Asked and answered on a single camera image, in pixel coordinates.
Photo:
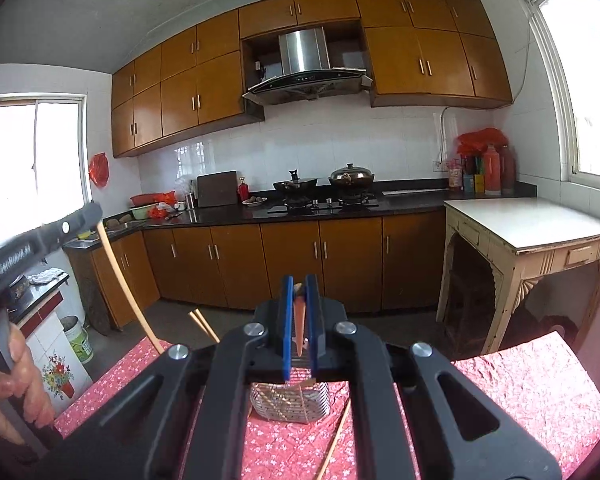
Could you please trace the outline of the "left human hand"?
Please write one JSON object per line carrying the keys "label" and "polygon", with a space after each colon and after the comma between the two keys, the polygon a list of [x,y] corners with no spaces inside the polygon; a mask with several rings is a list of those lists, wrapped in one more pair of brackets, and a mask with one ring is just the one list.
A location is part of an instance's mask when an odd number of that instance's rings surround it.
{"label": "left human hand", "polygon": [[[55,411],[44,389],[42,375],[33,362],[31,351],[20,329],[12,323],[9,328],[8,350],[15,365],[9,373],[0,372],[0,400],[11,396],[23,398],[23,418],[27,422],[33,422],[36,428],[51,425]],[[15,445],[26,443],[1,410],[0,437]]]}

